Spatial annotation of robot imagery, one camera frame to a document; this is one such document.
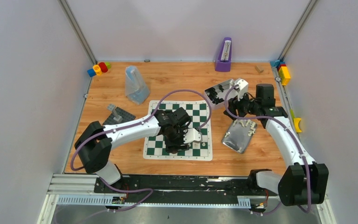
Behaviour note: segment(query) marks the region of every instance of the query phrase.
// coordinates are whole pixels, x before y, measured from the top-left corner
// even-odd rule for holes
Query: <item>yellow curved block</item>
[[[301,120],[301,118],[294,118],[293,119],[294,128],[295,128],[297,133],[303,132],[303,131],[301,131],[300,126],[299,126],[300,120]]]
[[[96,74],[97,76],[102,75],[102,70],[101,70],[101,68],[99,67],[99,65],[94,65],[94,66],[93,66],[93,70],[94,70],[94,72],[95,72],[95,74]]]

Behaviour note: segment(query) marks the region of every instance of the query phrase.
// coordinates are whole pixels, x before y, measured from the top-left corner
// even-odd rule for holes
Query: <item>robotic arm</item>
[[[283,176],[274,174],[268,169],[252,170],[248,178],[248,186],[254,190],[268,189],[277,193],[281,202],[286,206],[307,204],[305,166],[308,166],[310,170],[311,203],[322,203],[329,171],[326,165],[315,162],[315,159],[304,149],[296,135],[293,139],[286,131],[288,129],[295,133],[285,110],[280,106],[275,106],[274,86],[258,84],[254,98],[248,93],[248,83],[245,80],[237,79],[234,84],[238,85],[236,89],[238,95],[228,100],[229,111],[231,114],[240,117],[244,117],[246,114],[262,116],[263,118],[259,120],[277,144],[287,167]],[[235,119],[227,111],[224,111],[224,114]],[[264,118],[265,116],[275,118],[282,122],[286,128],[271,119]],[[300,145],[302,154],[299,153],[294,141],[297,141]]]
[[[200,132],[195,128],[188,128],[191,118],[183,108],[174,112],[157,110],[151,119],[143,122],[148,117],[150,115],[118,125],[102,126],[98,121],[90,123],[75,143],[75,148],[94,134],[107,133],[89,141],[79,151],[86,172],[96,173],[109,184],[116,183],[121,179],[121,173],[113,163],[109,162],[110,151],[137,139],[162,134],[165,136],[166,151],[169,153],[188,150],[191,142],[201,142]]]

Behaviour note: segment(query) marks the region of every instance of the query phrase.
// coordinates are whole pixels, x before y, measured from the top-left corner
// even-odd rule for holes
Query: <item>blue block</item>
[[[96,76],[94,69],[87,70],[87,73],[89,74],[90,77]]]
[[[281,62],[281,61],[279,61],[279,60],[275,60],[275,61],[270,61],[269,62],[269,64],[271,65],[271,67],[276,67],[276,66],[278,66],[279,65],[279,62]]]

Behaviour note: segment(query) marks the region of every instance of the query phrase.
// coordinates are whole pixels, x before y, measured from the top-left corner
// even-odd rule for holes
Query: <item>gray floor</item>
[[[276,206],[276,201],[268,202],[270,209]],[[57,223],[76,224],[89,215],[105,210],[103,206],[66,205],[59,206]],[[281,206],[269,216],[259,217],[250,215],[244,209],[194,209],[194,208],[152,208],[137,207],[125,212],[103,212],[81,222],[82,224],[319,224],[317,211],[305,214],[298,207]]]

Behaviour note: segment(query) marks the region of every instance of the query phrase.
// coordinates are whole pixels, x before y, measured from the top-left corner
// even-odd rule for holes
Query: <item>wall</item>
[[[0,0],[0,223],[36,223],[90,66],[58,1]]]
[[[338,223],[358,222],[358,1],[322,0],[286,57],[303,144],[330,170]]]
[[[309,0],[68,0],[97,60],[276,59]]]

